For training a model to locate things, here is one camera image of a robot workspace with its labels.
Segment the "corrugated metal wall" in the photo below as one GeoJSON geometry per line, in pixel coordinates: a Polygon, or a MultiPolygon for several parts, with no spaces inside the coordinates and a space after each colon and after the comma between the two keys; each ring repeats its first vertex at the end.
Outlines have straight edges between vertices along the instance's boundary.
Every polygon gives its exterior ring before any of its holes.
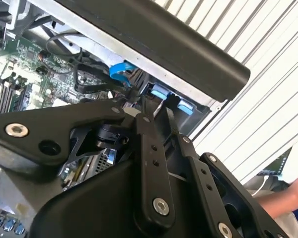
{"type": "Polygon", "coordinates": [[[251,69],[194,141],[245,183],[298,141],[298,0],[156,2],[251,69]]]}

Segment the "black mounting arm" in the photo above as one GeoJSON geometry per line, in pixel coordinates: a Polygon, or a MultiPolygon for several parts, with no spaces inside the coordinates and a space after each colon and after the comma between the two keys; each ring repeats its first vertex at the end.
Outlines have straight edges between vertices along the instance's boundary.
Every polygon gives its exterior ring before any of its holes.
{"type": "Polygon", "coordinates": [[[49,200],[29,238],[287,238],[213,154],[199,157],[172,111],[143,99],[135,117],[115,100],[0,115],[0,167],[37,184],[104,148],[114,166],[49,200]]]}

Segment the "black plastic panel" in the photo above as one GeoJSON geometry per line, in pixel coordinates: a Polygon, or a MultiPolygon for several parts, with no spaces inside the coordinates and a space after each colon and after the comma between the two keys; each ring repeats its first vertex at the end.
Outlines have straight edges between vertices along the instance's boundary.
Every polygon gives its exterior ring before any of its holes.
{"type": "Polygon", "coordinates": [[[222,102],[250,70],[150,0],[57,0],[140,54],[222,102]]]}

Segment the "person's arm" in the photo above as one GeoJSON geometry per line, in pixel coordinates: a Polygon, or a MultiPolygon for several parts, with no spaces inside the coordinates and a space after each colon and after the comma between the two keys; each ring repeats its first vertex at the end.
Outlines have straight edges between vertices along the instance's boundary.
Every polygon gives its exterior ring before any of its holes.
{"type": "Polygon", "coordinates": [[[292,212],[298,209],[298,179],[287,190],[256,200],[272,218],[292,212]]]}

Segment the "blue plastic clip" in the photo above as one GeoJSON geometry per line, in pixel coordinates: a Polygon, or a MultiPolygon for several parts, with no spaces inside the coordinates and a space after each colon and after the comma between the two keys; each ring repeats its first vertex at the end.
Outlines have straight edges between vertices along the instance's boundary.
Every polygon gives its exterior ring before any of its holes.
{"type": "Polygon", "coordinates": [[[154,94],[156,97],[159,97],[162,100],[166,100],[169,94],[169,90],[161,87],[158,84],[155,84],[151,90],[151,94],[154,94]]]}
{"type": "Polygon", "coordinates": [[[194,107],[192,105],[185,102],[184,100],[181,100],[180,103],[178,104],[178,109],[185,112],[189,116],[193,114],[193,108],[194,107]]]}
{"type": "Polygon", "coordinates": [[[137,67],[129,62],[118,63],[110,67],[109,69],[109,76],[112,79],[118,80],[122,82],[124,85],[130,87],[130,82],[126,76],[119,74],[120,72],[124,72],[126,70],[134,70],[137,67]]]}

